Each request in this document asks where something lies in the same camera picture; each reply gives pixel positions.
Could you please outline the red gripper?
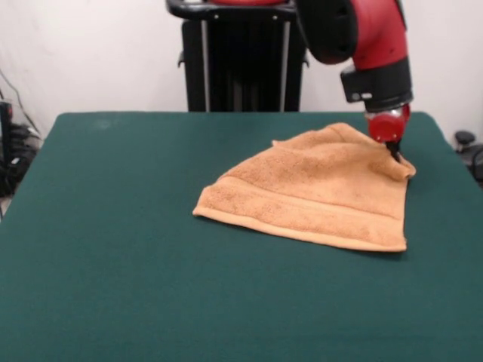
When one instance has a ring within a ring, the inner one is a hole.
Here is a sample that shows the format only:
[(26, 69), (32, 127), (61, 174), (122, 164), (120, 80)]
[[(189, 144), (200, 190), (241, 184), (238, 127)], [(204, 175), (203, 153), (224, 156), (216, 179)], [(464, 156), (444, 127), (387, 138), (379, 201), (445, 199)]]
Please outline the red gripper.
[(400, 144), (411, 116), (409, 104), (383, 112), (366, 113), (368, 133), (373, 140), (385, 143), (391, 156), (401, 162)]

